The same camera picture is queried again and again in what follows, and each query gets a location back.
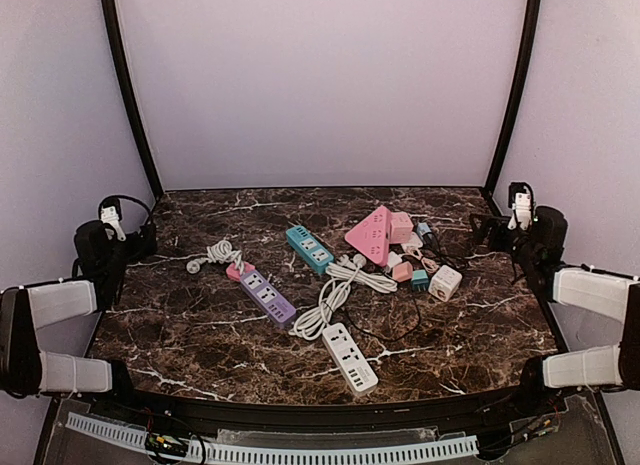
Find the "pink cube socket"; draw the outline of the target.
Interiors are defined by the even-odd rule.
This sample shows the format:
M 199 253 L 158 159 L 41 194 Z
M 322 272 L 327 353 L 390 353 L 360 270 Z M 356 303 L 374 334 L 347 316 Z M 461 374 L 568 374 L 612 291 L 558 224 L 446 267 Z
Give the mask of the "pink cube socket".
M 408 243 L 413 233 L 413 222 L 406 212 L 392 212 L 390 222 L 390 238 L 391 245 Z

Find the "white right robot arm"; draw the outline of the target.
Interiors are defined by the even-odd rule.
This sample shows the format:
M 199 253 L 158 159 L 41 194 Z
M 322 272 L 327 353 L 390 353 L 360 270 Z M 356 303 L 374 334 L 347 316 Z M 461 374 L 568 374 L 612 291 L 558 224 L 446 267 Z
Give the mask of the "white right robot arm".
M 555 208 L 510 217 L 472 214 L 474 241 L 510 255 L 544 304 L 579 309 L 572 349 L 528 360 L 520 385 L 532 393 L 566 388 L 639 389 L 639 277 L 563 261 L 568 222 Z

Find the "white charger cube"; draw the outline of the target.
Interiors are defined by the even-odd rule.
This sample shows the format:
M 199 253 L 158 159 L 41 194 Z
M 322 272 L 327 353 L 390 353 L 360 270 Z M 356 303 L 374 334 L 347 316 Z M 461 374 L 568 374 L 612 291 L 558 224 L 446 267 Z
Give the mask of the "white charger cube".
M 387 256 L 385 272 L 391 273 L 393 268 L 402 263 L 402 257 L 394 251 L 390 251 Z

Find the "pink triangular power strip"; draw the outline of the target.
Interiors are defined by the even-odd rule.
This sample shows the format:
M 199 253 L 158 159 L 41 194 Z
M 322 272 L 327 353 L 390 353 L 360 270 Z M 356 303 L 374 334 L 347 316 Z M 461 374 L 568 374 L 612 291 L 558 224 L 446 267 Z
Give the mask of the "pink triangular power strip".
M 391 212 L 384 205 L 345 234 L 346 242 L 373 264 L 384 267 L 388 263 Z

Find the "teal charger cube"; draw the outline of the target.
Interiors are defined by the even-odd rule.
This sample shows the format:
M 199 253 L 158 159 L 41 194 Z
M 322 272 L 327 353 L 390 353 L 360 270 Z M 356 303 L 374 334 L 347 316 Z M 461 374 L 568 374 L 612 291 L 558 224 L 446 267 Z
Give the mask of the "teal charger cube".
M 430 286 L 430 277 L 424 269 L 414 270 L 410 280 L 412 291 L 425 292 Z

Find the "light blue charger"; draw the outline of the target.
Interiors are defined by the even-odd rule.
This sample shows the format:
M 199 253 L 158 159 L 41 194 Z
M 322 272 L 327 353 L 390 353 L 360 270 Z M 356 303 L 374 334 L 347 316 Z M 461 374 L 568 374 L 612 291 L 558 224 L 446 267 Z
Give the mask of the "light blue charger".
M 435 238 L 434 232 L 431 230 L 429 225 L 424 222 L 420 222 L 416 226 L 416 233 L 420 237 L 424 245 L 431 244 Z

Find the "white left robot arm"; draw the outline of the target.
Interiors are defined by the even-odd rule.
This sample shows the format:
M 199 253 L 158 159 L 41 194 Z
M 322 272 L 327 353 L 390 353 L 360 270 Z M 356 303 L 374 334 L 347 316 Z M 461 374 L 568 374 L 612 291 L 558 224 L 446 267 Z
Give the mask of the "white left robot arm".
M 1 293 L 1 389 L 14 398 L 106 395 L 131 400 L 134 385 L 121 359 L 87 355 L 100 315 L 120 300 L 127 267 L 157 250 L 156 227 L 117 233 L 100 220 L 75 232 L 70 277 L 14 286 Z

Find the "white square adapter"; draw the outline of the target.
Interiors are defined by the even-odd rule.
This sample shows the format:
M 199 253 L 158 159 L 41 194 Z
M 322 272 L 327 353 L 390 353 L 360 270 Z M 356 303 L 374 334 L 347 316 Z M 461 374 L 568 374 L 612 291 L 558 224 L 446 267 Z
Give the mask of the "white square adapter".
M 424 243 L 422 239 L 415 233 L 411 233 L 407 241 L 401 244 L 401 248 L 404 253 L 410 254 L 422 249 Z

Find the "white round power plug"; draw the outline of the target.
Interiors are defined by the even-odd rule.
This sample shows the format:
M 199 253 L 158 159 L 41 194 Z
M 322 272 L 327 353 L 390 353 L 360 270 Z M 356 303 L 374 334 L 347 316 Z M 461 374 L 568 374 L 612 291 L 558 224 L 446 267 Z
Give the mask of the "white round power plug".
M 428 292 L 439 299 L 447 302 L 459 288 L 462 281 L 462 274 L 448 265 L 442 265 L 432 276 Z

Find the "peach charger cube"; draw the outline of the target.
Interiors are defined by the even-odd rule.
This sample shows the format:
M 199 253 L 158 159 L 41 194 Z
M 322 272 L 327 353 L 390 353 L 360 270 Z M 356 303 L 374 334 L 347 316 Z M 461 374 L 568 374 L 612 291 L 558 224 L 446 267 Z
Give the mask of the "peach charger cube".
M 412 279 L 414 268 L 410 262 L 403 261 L 392 268 L 392 279 L 398 283 Z

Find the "pink adapter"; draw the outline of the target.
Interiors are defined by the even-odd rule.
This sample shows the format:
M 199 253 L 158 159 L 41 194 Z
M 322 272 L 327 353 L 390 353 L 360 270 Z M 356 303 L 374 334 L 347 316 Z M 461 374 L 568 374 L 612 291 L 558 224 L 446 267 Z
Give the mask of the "pink adapter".
M 230 280 L 239 282 L 245 273 L 251 273 L 254 270 L 255 267 L 248 262 L 244 262 L 240 268 L 238 268 L 235 263 L 231 263 L 226 268 L 226 275 Z

